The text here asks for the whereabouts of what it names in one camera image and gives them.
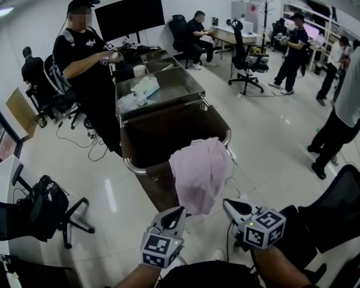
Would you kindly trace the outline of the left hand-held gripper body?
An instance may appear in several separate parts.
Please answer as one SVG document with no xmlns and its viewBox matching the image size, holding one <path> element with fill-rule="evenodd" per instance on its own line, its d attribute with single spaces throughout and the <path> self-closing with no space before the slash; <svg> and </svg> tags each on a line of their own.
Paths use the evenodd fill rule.
<svg viewBox="0 0 360 288">
<path fill-rule="evenodd" d="M 167 269 L 180 255 L 183 247 L 183 238 L 172 236 L 151 226 L 143 234 L 140 246 L 142 264 Z"/>
</svg>

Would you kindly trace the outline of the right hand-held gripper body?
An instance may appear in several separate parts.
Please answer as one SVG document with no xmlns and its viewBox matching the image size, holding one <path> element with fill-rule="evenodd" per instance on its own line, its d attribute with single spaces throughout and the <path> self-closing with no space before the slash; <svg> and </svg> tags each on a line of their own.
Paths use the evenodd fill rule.
<svg viewBox="0 0 360 288">
<path fill-rule="evenodd" d="M 236 240 L 259 249 L 266 249 L 284 233 L 286 217 L 274 209 L 256 208 L 254 213 L 240 216 Z"/>
</svg>

